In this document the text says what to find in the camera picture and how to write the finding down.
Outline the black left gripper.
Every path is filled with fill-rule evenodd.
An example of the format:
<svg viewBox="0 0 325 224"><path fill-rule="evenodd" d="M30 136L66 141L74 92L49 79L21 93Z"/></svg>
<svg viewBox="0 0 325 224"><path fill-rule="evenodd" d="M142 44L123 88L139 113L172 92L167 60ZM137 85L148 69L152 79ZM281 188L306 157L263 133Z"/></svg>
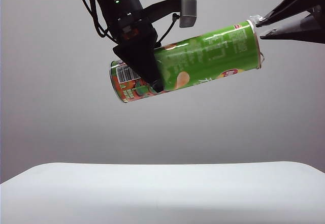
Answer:
<svg viewBox="0 0 325 224"><path fill-rule="evenodd" d="M157 32L143 10L111 8L111 36L118 44L113 51L156 92L162 92L164 83L154 55Z"/></svg>

